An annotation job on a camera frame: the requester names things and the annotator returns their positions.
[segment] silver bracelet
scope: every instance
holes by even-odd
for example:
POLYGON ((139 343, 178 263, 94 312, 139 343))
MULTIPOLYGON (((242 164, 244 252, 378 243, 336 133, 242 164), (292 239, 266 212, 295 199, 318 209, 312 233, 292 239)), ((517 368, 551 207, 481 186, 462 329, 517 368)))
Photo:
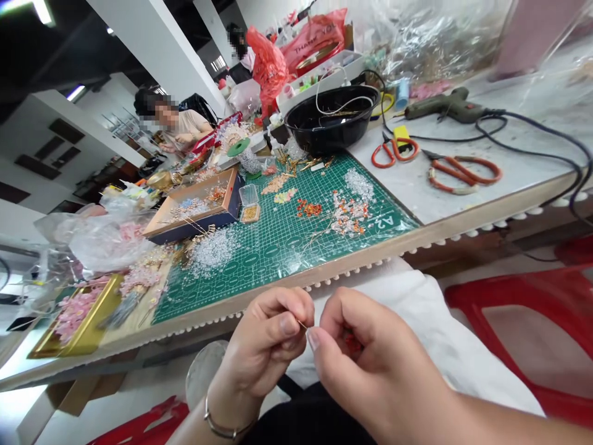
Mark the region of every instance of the silver bracelet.
POLYGON ((235 438, 244 433, 245 431, 249 430, 249 428, 251 428, 251 426, 255 423, 255 419, 252 420, 250 422, 249 425, 247 425, 244 428, 241 428, 240 430, 238 429, 234 429, 234 430, 228 430, 227 428, 223 428, 217 424, 215 424, 212 421, 212 418, 210 416, 210 411, 208 410, 208 393, 206 393, 206 413, 204 414, 204 420, 206 420, 208 422, 208 426, 210 427, 210 430, 216 434, 218 437, 221 437, 223 439, 231 439, 231 440, 235 440, 235 438))

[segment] black bowl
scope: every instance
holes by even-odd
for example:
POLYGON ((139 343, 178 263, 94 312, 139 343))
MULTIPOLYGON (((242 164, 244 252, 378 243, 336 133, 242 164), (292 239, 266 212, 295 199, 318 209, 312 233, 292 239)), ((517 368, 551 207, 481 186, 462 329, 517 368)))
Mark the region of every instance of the black bowl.
POLYGON ((312 156, 339 153, 364 135, 381 94, 373 87, 351 85, 324 91, 318 96, 319 108, 326 112, 337 110, 360 96, 371 99, 372 105, 365 99, 356 100, 333 116, 320 113, 315 96, 310 97, 291 109, 284 117, 284 123, 295 136, 296 143, 312 156))

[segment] ceiling light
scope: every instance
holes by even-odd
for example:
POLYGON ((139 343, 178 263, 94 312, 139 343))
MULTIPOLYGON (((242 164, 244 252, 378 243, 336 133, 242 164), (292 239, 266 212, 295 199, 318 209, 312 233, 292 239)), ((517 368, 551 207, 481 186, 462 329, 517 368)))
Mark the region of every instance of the ceiling light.
POLYGON ((33 6, 35 6, 35 12, 37 13, 37 17, 41 20, 41 23, 47 26, 54 25, 54 19, 51 17, 51 13, 49 12, 45 0, 33 0, 33 6))
POLYGON ((84 91, 86 87, 84 85, 79 85, 76 87, 76 89, 71 92, 68 96, 66 96, 66 99, 68 99, 70 102, 72 102, 80 93, 82 93, 84 91))
POLYGON ((47 26, 55 25, 45 0, 8 0, 0 5, 0 15, 14 11, 22 6, 33 5, 41 23, 47 26))

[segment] green cutting mat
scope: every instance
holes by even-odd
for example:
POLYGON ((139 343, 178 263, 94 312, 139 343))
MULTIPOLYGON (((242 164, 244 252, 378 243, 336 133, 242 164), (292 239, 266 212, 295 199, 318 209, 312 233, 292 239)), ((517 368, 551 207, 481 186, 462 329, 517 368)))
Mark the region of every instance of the green cutting mat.
POLYGON ((281 192, 298 189, 292 200, 284 204, 274 203, 274 193, 261 195, 270 180, 271 177, 262 176, 248 181, 258 189, 261 217, 251 224, 235 223, 238 224, 236 238, 241 247, 235 251, 232 261, 222 268, 220 274, 209 279, 196 279, 191 270, 183 270, 180 266, 173 268, 169 273, 168 290, 156 309, 153 324, 357 252, 418 227, 350 155, 336 156, 327 169, 299 171, 296 178, 290 178, 282 187, 281 192), (311 235, 326 229, 329 220, 322 221, 321 217, 298 218, 297 199, 321 204, 325 212, 333 211, 333 190, 341 191, 341 196, 346 199, 358 198, 350 194, 344 180, 344 175, 352 167, 374 185, 376 202, 369 206, 372 217, 363 224, 366 232, 354 238, 333 231, 324 232, 311 243, 311 235))

